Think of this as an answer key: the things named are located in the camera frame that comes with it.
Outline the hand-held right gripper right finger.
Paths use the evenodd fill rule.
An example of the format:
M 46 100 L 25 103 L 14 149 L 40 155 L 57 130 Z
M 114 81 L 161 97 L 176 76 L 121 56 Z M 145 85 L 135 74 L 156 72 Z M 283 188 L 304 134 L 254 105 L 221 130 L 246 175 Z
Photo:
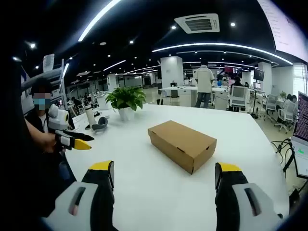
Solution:
M 270 197 L 236 165 L 215 164 L 215 190 L 218 231 L 274 231 L 282 222 Z

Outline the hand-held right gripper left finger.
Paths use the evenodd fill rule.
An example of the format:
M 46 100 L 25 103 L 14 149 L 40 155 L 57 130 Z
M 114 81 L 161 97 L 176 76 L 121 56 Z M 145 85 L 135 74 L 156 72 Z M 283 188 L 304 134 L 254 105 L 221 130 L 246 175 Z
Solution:
M 114 231 L 114 184 L 114 161 L 93 164 L 58 196 L 43 224 L 51 231 Z

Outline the person's left hand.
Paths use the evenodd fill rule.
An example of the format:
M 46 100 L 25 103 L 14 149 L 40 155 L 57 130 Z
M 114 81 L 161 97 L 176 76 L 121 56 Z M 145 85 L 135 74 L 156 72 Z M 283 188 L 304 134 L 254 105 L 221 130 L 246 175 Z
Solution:
M 47 153 L 53 153 L 56 146 L 55 134 L 43 133 L 41 140 L 41 148 Z

